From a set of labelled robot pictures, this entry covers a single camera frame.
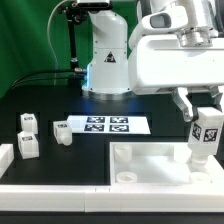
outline black cable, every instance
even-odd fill
[[[35,82],[35,81],[46,81],[46,80],[56,80],[56,79],[69,79],[69,77],[61,77],[61,78],[38,78],[38,79],[28,79],[13,83],[11,87],[6,91],[5,96],[11,92],[16,86],[21,85],[26,82]]]
[[[47,74],[47,73],[67,73],[67,72],[74,72],[73,69],[59,69],[59,70],[43,70],[43,71],[38,71],[38,72],[34,72],[28,75],[25,75],[19,79],[17,79],[16,81],[13,82],[12,85],[14,85],[17,82],[20,82],[28,77],[34,76],[34,75],[41,75],[41,74]]]
[[[216,18],[218,31],[223,33],[224,27],[223,27],[223,23],[222,23],[221,8],[220,8],[219,0],[215,0],[215,7],[216,7],[216,17],[215,18]]]

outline black table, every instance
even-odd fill
[[[190,96],[196,106],[212,105],[208,94]],[[21,131],[20,115],[34,113],[38,119],[40,158],[24,162],[17,147]],[[58,145],[53,121],[68,115],[146,116],[151,135],[73,134],[69,147]],[[171,95],[136,96],[120,101],[100,101],[80,96],[66,86],[23,86],[0,100],[0,143],[13,143],[15,160],[0,184],[34,185],[110,185],[110,142],[183,142],[188,140],[190,124]],[[222,160],[224,138],[218,160]],[[222,223],[223,214],[188,213],[21,213],[1,212],[0,223],[15,220],[32,223],[58,221],[81,223]]]

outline white cube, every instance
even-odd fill
[[[39,157],[39,144],[32,132],[20,132],[18,134],[18,144],[23,159]]]
[[[216,155],[224,114],[213,107],[201,107],[198,115],[191,124],[188,147],[198,156]]]
[[[37,119],[34,114],[22,114],[20,115],[20,119],[23,131],[38,134]]]
[[[69,146],[72,144],[72,129],[68,125],[67,121],[55,121],[54,136],[58,144],[64,144]]]
[[[2,144],[0,146],[0,178],[14,160],[12,144]]]

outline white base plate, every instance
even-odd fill
[[[114,161],[115,146],[132,146],[132,159]],[[190,183],[186,143],[111,143],[110,186],[0,186],[2,211],[224,212],[224,171],[213,156],[204,170],[209,183]],[[137,183],[118,183],[119,172]]]

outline small white block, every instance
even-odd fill
[[[3,144],[0,146],[0,178],[3,176],[9,165],[14,160],[12,144]]]
[[[32,132],[20,132],[18,144],[23,159],[39,157],[39,144]]]
[[[35,135],[38,134],[37,119],[34,114],[22,114],[20,119],[23,131],[33,132]]]
[[[67,121],[55,121],[54,136],[58,144],[64,144],[69,146],[72,144],[72,129],[68,125]]]

